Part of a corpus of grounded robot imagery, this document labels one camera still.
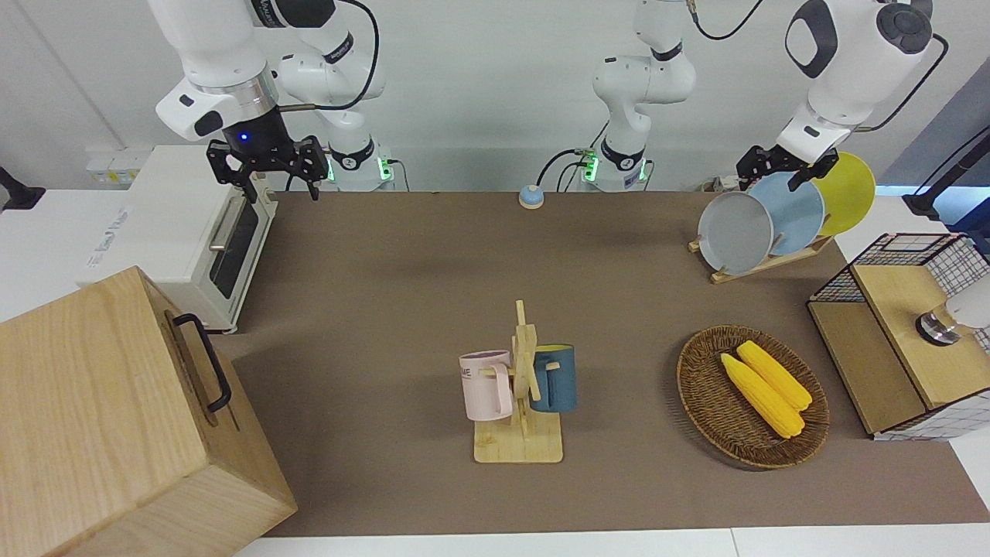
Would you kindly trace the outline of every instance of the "oven window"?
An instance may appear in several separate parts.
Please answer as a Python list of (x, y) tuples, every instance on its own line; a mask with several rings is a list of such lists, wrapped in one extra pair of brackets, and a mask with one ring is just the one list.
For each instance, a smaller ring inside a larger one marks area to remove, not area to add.
[(257, 213), (254, 208), (245, 203), (227, 250), (217, 254), (213, 260), (213, 267), (210, 268), (210, 281), (217, 286), (217, 289), (226, 299), (231, 299), (231, 294), (234, 293), (234, 285), (241, 275), (241, 267), (244, 266), (245, 259), (248, 257), (248, 248), (250, 248), (250, 242), (254, 238), (254, 231), (257, 230), (257, 221)]

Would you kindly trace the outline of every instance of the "wooden box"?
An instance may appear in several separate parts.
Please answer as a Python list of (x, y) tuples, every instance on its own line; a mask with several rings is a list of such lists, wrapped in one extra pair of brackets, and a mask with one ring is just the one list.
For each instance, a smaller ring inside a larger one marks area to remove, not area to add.
[(230, 362), (176, 317), (131, 268), (0, 324), (0, 555), (229, 556), (295, 511)]
[(890, 265), (850, 271), (863, 301), (813, 298), (808, 307), (866, 432), (949, 438), (981, 427), (990, 357), (972, 336), (940, 347), (915, 329), (919, 315), (946, 299), (932, 272)]

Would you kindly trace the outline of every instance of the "mug rack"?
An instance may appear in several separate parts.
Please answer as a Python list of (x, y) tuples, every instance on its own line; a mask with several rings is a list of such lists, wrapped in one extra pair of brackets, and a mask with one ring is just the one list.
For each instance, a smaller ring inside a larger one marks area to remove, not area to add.
[(526, 322), (521, 299), (516, 300), (516, 321), (513, 367), (509, 368), (515, 398), (512, 416), (474, 422), (474, 460), (481, 464), (555, 464), (563, 460), (560, 414), (530, 409), (530, 395), (533, 400), (542, 396), (533, 367), (537, 326)]

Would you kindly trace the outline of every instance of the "wall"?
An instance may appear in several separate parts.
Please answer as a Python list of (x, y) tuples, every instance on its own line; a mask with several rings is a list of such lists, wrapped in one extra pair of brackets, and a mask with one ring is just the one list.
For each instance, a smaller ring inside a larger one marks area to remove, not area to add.
[[(782, 49), (786, 24), (801, 3), (766, 2), (748, 27), (722, 43), (689, 29), (685, 13), (685, 51), (698, 68), (699, 82), (687, 102), (648, 109), (654, 125), (647, 152), (658, 167), (652, 187), (689, 188), (708, 175), (733, 171), (750, 145), (773, 142), (808, 86)], [(388, 86), (383, 97), (367, 103), (366, 112), (379, 139), (408, 163), (419, 189), (515, 189), (532, 182), (552, 153), (587, 145), (607, 118), (590, 85), (598, 60), (648, 53), (633, 33), (633, 0), (368, 4), (381, 25)], [(706, 28), (721, 32), (741, 18), (750, 1), (699, 4)], [(990, 20), (990, 2), (937, 4), (936, 29), (953, 46), (944, 68), (886, 129), (845, 145), (878, 174), (990, 52), (990, 34), (972, 25)], [(5, 103), (11, 92), (17, 99), (7, 103), (12, 108), (4, 109), (0, 121), (0, 159), (13, 158), (22, 173), (44, 178), (47, 185), (78, 186), (85, 183), (79, 169), (86, 147), (112, 143), (115, 136), (136, 148), (181, 142), (154, 116), (154, 104), (181, 69), (145, 2), (0, 0), (0, 6), (23, 7), (30, 25), (6, 25), (28, 34), (31, 25), (37, 27), (36, 50), (50, 62), (42, 66), (64, 73), (49, 79), (37, 65), (18, 65), (3, 56)], [(341, 11), (358, 43), (369, 48), (369, 28), (360, 12), (350, 6)], [(304, 48), (288, 30), (256, 33), (273, 60)], [(0, 33), (5, 54), (12, 46), (23, 54), (27, 47), (16, 44), (20, 41)], [(78, 91), (52, 85), (59, 81), (78, 83)], [(52, 116), (52, 106), (72, 117)], [(320, 130), (309, 114), (293, 115), (290, 125), (299, 136)]]
[[(952, 97), (939, 115), (882, 176), (887, 183), (921, 183), (966, 140), (990, 125), (990, 60)], [(958, 185), (990, 185), (990, 157)]]

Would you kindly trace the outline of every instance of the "corn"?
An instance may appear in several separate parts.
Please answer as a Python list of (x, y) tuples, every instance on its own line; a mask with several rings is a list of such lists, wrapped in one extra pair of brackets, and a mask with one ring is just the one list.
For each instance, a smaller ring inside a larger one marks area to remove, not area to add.
[(729, 379), (740, 390), (749, 404), (770, 424), (770, 427), (784, 439), (790, 439), (804, 429), (804, 420), (780, 394), (763, 380), (750, 366), (722, 355), (722, 365), (726, 367)]
[(808, 390), (758, 344), (747, 340), (736, 348), (736, 352), (739, 353), (740, 359), (779, 392), (795, 410), (800, 412), (808, 409), (811, 404), (811, 394)]

